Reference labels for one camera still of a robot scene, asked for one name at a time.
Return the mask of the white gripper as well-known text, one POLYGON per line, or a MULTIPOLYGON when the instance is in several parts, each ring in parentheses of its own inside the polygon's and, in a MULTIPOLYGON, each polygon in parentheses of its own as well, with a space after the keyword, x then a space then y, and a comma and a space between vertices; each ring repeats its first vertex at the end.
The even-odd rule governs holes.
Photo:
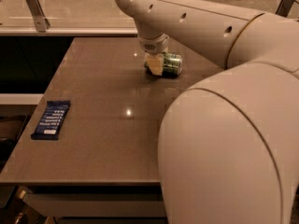
POLYGON ((149 70, 155 76, 160 76, 163 73, 164 56, 159 53, 163 53, 168 48, 169 36, 161 34, 156 38, 144 38, 138 37, 141 48, 148 53, 146 62, 149 66, 149 70))

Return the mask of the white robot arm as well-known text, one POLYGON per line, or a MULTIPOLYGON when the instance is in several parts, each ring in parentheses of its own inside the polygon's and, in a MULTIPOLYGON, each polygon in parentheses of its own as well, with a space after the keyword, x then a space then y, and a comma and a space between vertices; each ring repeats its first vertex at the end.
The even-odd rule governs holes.
POLYGON ((297 21, 204 0, 115 0, 145 51, 172 37, 220 68, 166 111, 169 224, 291 224, 299 186, 297 21))

